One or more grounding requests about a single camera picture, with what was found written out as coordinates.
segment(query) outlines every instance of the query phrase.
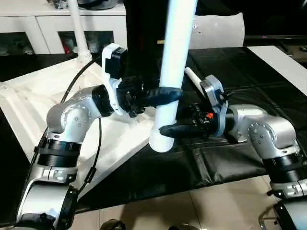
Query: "white tabletop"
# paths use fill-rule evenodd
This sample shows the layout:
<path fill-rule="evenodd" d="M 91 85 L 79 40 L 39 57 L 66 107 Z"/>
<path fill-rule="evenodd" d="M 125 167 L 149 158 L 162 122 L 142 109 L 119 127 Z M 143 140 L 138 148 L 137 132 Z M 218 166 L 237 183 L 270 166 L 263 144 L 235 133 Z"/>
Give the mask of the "white tabletop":
<path fill-rule="evenodd" d="M 248 47 L 307 96 L 307 69 L 275 46 Z"/>
<path fill-rule="evenodd" d="M 0 17 L 59 15 L 70 15 L 70 11 L 56 10 L 47 0 L 0 0 Z M 80 15 L 123 16 L 126 15 L 126 9 L 123 3 L 119 3 L 114 8 L 103 11 L 80 10 Z"/>

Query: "pipe end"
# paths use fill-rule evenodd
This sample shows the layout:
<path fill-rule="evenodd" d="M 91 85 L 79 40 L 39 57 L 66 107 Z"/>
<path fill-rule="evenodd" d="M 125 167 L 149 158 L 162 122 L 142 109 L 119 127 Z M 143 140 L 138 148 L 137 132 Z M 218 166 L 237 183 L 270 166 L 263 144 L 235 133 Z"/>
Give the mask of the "pipe end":
<path fill-rule="evenodd" d="M 92 54 L 89 50 L 78 52 L 78 60 L 80 64 L 86 65 L 92 60 Z"/>
<path fill-rule="evenodd" d="M 174 139 L 163 136 L 160 131 L 153 127 L 149 136 L 149 145 L 156 152 L 167 152 L 174 145 Z"/>

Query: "glass cabinet door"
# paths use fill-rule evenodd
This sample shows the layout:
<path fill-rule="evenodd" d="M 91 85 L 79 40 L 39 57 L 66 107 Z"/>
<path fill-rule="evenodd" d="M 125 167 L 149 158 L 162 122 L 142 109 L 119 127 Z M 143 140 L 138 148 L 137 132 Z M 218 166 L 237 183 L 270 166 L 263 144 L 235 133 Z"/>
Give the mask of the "glass cabinet door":
<path fill-rule="evenodd" d="M 0 34 L 0 56 L 34 54 L 25 32 Z"/>
<path fill-rule="evenodd" d="M 103 48 L 114 42 L 113 31 L 85 31 L 87 46 L 91 53 L 101 53 Z M 58 32 L 66 54 L 78 53 L 73 31 Z"/>

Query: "cabinet door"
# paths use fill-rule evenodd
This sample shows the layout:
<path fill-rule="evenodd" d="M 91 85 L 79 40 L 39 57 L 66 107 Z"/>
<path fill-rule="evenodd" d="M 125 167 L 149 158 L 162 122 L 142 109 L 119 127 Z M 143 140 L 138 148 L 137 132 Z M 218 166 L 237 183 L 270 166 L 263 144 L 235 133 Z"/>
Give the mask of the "cabinet door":
<path fill-rule="evenodd" d="M 49 54 L 35 17 L 0 17 L 0 54 Z"/>
<path fill-rule="evenodd" d="M 41 16 L 37 20 L 51 53 L 77 52 L 70 16 Z M 112 42 L 127 47 L 125 16 L 81 16 L 81 22 L 91 52 L 101 52 Z"/>

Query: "orange button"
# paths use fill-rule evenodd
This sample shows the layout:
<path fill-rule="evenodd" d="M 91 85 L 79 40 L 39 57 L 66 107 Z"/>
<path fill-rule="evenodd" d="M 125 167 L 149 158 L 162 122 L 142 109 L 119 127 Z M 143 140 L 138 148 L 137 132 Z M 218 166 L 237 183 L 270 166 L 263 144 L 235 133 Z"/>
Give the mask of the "orange button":
<path fill-rule="evenodd" d="M 208 119 L 212 119 L 212 118 L 213 118 L 213 113 L 207 113 L 206 117 L 207 117 Z"/>

